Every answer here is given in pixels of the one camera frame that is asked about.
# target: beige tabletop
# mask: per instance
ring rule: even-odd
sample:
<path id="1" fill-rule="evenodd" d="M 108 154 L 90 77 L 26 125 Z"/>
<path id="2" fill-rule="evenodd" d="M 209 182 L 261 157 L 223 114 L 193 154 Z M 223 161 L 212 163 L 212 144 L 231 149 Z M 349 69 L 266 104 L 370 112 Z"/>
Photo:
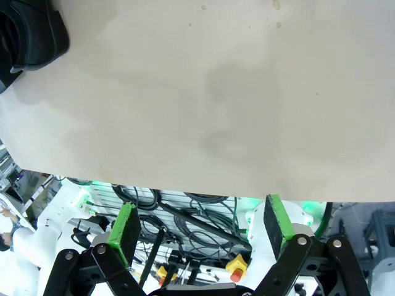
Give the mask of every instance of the beige tabletop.
<path id="1" fill-rule="evenodd" d="M 395 200 L 395 2 L 58 0 L 68 53 L 0 95 L 22 168 Z"/>

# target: red button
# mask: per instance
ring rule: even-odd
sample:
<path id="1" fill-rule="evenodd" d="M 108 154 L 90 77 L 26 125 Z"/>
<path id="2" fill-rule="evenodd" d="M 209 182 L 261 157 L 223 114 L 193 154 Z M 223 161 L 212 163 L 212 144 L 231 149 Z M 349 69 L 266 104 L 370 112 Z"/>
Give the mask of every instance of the red button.
<path id="1" fill-rule="evenodd" d="M 230 280 L 232 282 L 239 282 L 242 276 L 243 276 L 243 271 L 239 268 L 236 268 L 235 271 L 230 276 Z"/>

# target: person's arm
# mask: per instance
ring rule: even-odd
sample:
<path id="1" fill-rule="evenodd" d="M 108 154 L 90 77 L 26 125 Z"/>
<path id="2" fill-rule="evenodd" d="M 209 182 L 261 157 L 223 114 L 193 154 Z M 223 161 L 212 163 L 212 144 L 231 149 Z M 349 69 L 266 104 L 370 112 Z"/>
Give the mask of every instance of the person's arm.
<path id="1" fill-rule="evenodd" d="M 18 222 L 18 217 L 12 214 L 10 210 L 4 207 L 2 207 L 2 211 L 0 212 L 0 214 L 2 214 L 4 217 L 10 218 L 15 223 Z"/>

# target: brown spot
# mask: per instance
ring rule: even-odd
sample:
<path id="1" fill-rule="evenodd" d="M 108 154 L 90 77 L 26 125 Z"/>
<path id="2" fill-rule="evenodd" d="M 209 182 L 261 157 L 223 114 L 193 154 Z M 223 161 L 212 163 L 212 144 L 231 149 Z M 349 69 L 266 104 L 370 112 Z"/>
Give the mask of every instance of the brown spot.
<path id="1" fill-rule="evenodd" d="M 281 8 L 280 0 L 273 0 L 273 7 L 277 10 L 280 9 Z"/>

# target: bolt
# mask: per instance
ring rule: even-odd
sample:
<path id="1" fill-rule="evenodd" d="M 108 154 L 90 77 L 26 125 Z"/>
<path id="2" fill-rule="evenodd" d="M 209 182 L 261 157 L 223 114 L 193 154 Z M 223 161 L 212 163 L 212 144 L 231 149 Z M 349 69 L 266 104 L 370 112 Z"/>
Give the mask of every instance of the bolt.
<path id="1" fill-rule="evenodd" d="M 341 241 L 338 240 L 338 239 L 335 239 L 335 240 L 333 241 L 333 245 L 334 245 L 336 248 L 340 248 L 340 247 L 341 247 Z"/>
<path id="2" fill-rule="evenodd" d="M 299 245 L 306 245 L 307 239 L 305 239 L 304 237 L 300 237 L 297 239 L 297 242 Z"/>
<path id="3" fill-rule="evenodd" d="M 66 258 L 66 260 L 71 260 L 73 258 L 73 253 L 67 252 L 65 258 Z"/>
<path id="4" fill-rule="evenodd" d="M 105 245 L 101 245 L 100 247 L 98 247 L 98 254 L 102 255 L 106 252 L 106 246 Z"/>

